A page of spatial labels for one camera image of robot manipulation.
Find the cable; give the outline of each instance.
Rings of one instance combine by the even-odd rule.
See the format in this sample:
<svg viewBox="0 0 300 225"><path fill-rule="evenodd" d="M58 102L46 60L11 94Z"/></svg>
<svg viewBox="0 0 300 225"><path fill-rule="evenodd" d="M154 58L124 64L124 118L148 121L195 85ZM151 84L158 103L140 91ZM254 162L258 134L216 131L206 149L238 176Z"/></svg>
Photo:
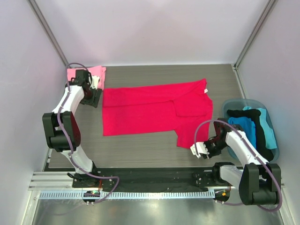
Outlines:
<svg viewBox="0 0 300 225"><path fill-rule="evenodd" d="M88 71L88 69L87 69L83 64L77 63L77 62L71 62L71 63L67 64L66 67L65 67L66 74L68 74L68 67L71 66L71 65L73 65L73 64L80 65L80 66L82 66L83 68L85 68L85 69ZM70 146L71 152L70 152L68 155L69 155L69 157L70 157L71 163L72 163L77 169L79 169L81 172L85 173L86 175L88 175L88 176L90 176L90 177L93 177L93 178L96 178L96 179L104 179L104 180L108 180L108 179L116 179L116 180L117 180L117 182L115 183L114 187L111 189L111 191L110 191L106 196L104 196L103 198L98 199L98 200L96 200L96 201L94 202L94 203L100 203L100 202L102 202L103 200L105 200L105 199L106 199L106 198L107 198L107 197L108 197L108 196L116 189L116 187L117 187L118 184L119 184L120 178L119 178L118 176L112 176L112 177L100 177L100 176L96 176L96 175L91 174L91 173L85 171L84 169L82 169L82 168L81 168L80 166L78 166L78 165L74 162L74 160L72 159L72 155L73 155L73 153L74 153L74 148L73 148L73 145L72 145L72 141L71 141L71 139L70 139L70 137L69 137L69 135L68 135L66 129L64 128L64 126L63 126L63 124L62 124L62 122L61 122L61 119L60 119L60 113L61 113L61 110L63 109L63 106L65 105L67 99L68 99L69 96L70 96L70 92L71 92L71 88L70 88L70 84L69 84L68 80L67 80L67 89L68 89L67 96L66 96L66 98L63 100L63 102L62 102L62 104L61 104L61 106L60 106L60 108L59 108L59 110L58 110L58 112L57 112L57 121L58 121L59 127L61 128L62 132L64 133L64 135L65 135L65 137L66 137L66 139L67 139L67 142L68 142L68 144L69 144L69 146Z"/></svg>
<svg viewBox="0 0 300 225"><path fill-rule="evenodd" d="M264 162L254 153L254 151L252 150L252 148L250 147L250 145L247 143L247 141L243 138L243 136L233 127L231 126L230 124L224 122L224 121L221 121L221 120L207 120L207 121L204 121L203 123L201 123L196 131L195 131L195 136L194 136L194 142L195 142L195 148L196 148L196 152L198 152L197 150L197 145L196 145L196 142L197 142L197 134L198 134L198 130L200 129L200 127L202 127L204 124L206 123L210 123L210 122L218 122L218 123L223 123L225 124L226 126L228 126L233 132L235 132L239 138L243 141L243 143L246 145L246 147L248 148L248 150L251 152L251 154L257 159L257 161L264 167L264 169L267 171L267 173L269 174L269 176L271 177L271 179L273 180L275 186L276 186L276 189L277 189L277 192L278 192L278 197L279 197L279 203L277 205L276 208L274 209L266 209L265 207L261 206L261 205L258 205L258 207L264 211L267 211L267 212L276 212L278 211L281 206L282 206L282 194L281 194L281 189L280 189L280 186L277 182L277 180L275 179L274 175L272 174L271 170L264 164ZM222 204L225 204L225 205L233 205L233 206L237 206L237 205L242 205L243 203L238 203L238 204L234 204L234 203L226 203L226 202L221 202L221 201L217 201L218 203L222 203Z"/></svg>

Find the blue plastic bin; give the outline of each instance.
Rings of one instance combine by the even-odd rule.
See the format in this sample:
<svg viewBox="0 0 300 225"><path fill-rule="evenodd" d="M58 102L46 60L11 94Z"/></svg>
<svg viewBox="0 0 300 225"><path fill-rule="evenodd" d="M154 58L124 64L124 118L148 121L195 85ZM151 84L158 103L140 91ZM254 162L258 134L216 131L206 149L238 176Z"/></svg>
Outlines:
<svg viewBox="0 0 300 225"><path fill-rule="evenodd" d="M227 100L227 101L225 101L223 103L223 105L222 105L222 114L223 114L224 118L228 119L229 118L229 116L227 114L227 110L228 109L231 109L231 110L242 110L245 106L250 106L253 109L257 109L257 108L266 109L266 107L262 103L260 103L258 101L251 100L251 99L235 98L235 99L229 99L229 100ZM272 126L272 122L271 122L270 116L269 116L269 113L268 113L268 110L267 110L266 121L267 121L269 127L274 130L274 128ZM276 149L271 149L271 151L272 151L272 153L274 155L274 159L271 162L275 162L278 159L278 157L279 157L279 148L278 148L277 140L276 140L276 145L277 145ZM238 159L237 156L235 155L235 153L233 152L233 150L231 148L228 147L227 149L228 149L229 155L231 157L233 157L235 159Z"/></svg>

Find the red garment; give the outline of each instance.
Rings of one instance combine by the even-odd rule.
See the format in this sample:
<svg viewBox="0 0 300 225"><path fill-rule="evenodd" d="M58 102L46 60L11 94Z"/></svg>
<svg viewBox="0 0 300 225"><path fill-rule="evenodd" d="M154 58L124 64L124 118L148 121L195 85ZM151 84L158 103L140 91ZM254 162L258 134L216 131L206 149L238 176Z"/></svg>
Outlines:
<svg viewBox="0 0 300 225"><path fill-rule="evenodd" d="M175 130L177 146L190 148L197 126L212 117L212 100L204 93L206 80L103 92L103 135L129 135ZM208 139L203 125L197 141Z"/></svg>

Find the reflective gray surface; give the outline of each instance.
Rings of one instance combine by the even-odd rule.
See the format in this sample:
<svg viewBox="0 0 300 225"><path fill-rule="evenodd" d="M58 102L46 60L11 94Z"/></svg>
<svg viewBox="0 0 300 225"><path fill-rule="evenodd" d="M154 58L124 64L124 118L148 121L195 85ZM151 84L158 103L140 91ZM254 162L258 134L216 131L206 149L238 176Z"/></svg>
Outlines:
<svg viewBox="0 0 300 225"><path fill-rule="evenodd" d="M238 201L232 190L230 202ZM226 206L212 199L119 200L80 206L81 200L40 200L34 225L283 225L279 213ZM53 213L65 213L54 216Z"/></svg>
<svg viewBox="0 0 300 225"><path fill-rule="evenodd" d="M183 83L207 79L208 95L214 104L213 118L221 117L225 100L240 98L239 87L231 65L132 66L108 67L106 88L137 87L168 83ZM181 167L213 166L215 162L240 165L224 149L210 160L197 159L190 150L176 147L174 131L137 135L103 136L102 98L98 108L79 105L75 114L81 132L81 145L97 167ZM213 125L210 136L215 135ZM69 167L68 159L52 151L50 168Z"/></svg>

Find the blue cloth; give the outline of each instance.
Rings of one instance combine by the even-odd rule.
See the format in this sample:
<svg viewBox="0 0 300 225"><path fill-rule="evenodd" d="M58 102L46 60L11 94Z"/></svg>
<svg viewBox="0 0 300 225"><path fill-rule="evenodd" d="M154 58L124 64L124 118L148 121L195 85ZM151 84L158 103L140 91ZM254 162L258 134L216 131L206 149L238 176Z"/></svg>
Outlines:
<svg viewBox="0 0 300 225"><path fill-rule="evenodd" d="M250 143L254 148L256 148L255 123L251 119L247 117L230 117L228 119L228 123L239 124L245 131L246 137L248 138Z"/></svg>
<svg viewBox="0 0 300 225"><path fill-rule="evenodd" d="M243 110L248 110L248 109L252 109L252 108L250 106L245 106L243 108ZM262 108L258 108L257 110L259 110L261 112L261 115L259 117L259 122L262 126L264 136L266 138L266 148L267 149L276 149L277 145L276 145L276 139L274 136L274 131L272 128L269 127L269 125L266 121L267 110L262 109Z"/></svg>

